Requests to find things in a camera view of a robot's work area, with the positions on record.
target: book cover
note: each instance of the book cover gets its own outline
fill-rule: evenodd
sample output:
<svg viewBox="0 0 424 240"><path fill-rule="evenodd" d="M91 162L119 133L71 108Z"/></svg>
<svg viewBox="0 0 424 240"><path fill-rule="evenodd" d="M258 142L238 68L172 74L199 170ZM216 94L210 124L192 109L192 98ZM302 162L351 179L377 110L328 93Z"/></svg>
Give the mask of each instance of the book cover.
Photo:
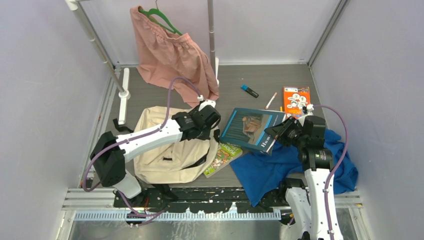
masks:
<svg viewBox="0 0 424 240"><path fill-rule="evenodd" d="M309 87L285 86L282 88L282 105L286 114L302 116L302 107L311 103Z"/></svg>
<svg viewBox="0 0 424 240"><path fill-rule="evenodd" d="M218 149L212 164L203 172L207 178L214 175L243 153L240 147L227 145L225 143L220 143L219 147L220 149Z"/></svg>
<svg viewBox="0 0 424 240"><path fill-rule="evenodd" d="M275 139L264 132L285 120L281 111L237 107L231 114L220 137L222 143L252 152L271 155Z"/></svg>

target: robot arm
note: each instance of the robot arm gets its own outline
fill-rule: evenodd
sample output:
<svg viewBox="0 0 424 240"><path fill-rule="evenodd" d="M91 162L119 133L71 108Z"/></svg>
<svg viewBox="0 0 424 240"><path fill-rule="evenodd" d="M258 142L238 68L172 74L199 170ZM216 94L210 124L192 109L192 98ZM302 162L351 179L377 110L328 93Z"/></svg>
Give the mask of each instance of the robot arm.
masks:
<svg viewBox="0 0 424 240"><path fill-rule="evenodd" d="M329 215L335 240L343 240L336 216L333 193L333 177L328 188L325 183L334 168L333 155L324 148L326 121L312 115L312 105L304 109L299 119L290 116L283 123L265 130L284 146L295 146L299 152L309 194L301 179L286 178L280 188L285 192L285 200L290 204L297 225L301 228L301 240L330 240L325 192L328 192Z"/></svg>
<svg viewBox="0 0 424 240"><path fill-rule="evenodd" d="M191 139L208 139L211 129L220 121L215 110L215 101L206 100L190 112L178 112L165 125L157 125L138 132L114 136L110 131L102 134L90 158L93 159L104 148L126 142L102 154L93 166L103 187L115 187L131 199L141 193L136 177L125 169L136 156L159 146Z"/></svg>

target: blue towel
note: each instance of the blue towel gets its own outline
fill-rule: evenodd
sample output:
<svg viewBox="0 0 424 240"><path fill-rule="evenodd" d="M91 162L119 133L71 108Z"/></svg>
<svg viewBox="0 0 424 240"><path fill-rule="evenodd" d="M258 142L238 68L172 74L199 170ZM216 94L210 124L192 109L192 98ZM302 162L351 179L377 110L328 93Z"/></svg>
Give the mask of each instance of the blue towel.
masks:
<svg viewBox="0 0 424 240"><path fill-rule="evenodd" d="M326 129L324 137L324 147L332 152L337 163L345 144L339 141L340 135L332 130ZM265 193L276 189L283 178L291 173L303 172L302 164L298 160L298 150L294 146L286 147L278 142L273 147L272 156L249 153L235 159L230 165L253 207ZM335 171L334 194L354 191L357 179L358 170L346 153L343 162Z"/></svg>

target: marker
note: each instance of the marker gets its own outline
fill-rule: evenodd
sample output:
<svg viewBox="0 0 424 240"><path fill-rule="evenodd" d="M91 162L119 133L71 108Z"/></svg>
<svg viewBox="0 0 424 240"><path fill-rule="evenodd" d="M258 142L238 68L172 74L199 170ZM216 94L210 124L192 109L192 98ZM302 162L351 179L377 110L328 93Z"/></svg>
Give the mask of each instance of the marker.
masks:
<svg viewBox="0 0 424 240"><path fill-rule="evenodd" d="M259 97L259 94L257 94L255 91L253 91L246 85L241 85L241 89L243 89L244 91L246 91L248 94L252 95L255 98Z"/></svg>
<svg viewBox="0 0 424 240"><path fill-rule="evenodd" d="M276 98L276 96L277 96L277 93L274 93L274 95L271 97L271 100L269 100L268 104L266 105L265 110L267 110L270 107L271 103Z"/></svg>

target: table surface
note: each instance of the table surface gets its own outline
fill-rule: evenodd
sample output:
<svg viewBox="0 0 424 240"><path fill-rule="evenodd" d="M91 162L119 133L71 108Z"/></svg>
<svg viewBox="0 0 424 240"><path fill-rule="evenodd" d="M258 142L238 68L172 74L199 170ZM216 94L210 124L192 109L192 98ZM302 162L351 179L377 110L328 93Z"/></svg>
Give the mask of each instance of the table surface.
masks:
<svg viewBox="0 0 424 240"><path fill-rule="evenodd" d="M126 126L134 129L142 111L154 106L166 106L167 89L146 83L135 67L130 68L129 92L131 98L128 100ZM282 105L282 89L284 86L309 87L310 98L313 104L319 104L317 90L315 88L311 72L305 64L287 65L224 65L219 66L219 99L216 101L216 109L221 114L219 128L222 130L236 107L264 109L273 94L277 96L271 103L269 110L280 110ZM259 94L254 98L241 89L241 85ZM183 102L181 96L172 91L172 108L189 109L190 106ZM119 114L120 98L116 91L111 107L106 131L112 131L114 135L120 133L115 129L112 122ZM324 117L323 111L317 109L314 115ZM128 171L134 173L133 161L126 165ZM171 187L239 187L239 180L230 166L226 166L210 178L203 174L195 181L181 184L170 184Z"/></svg>

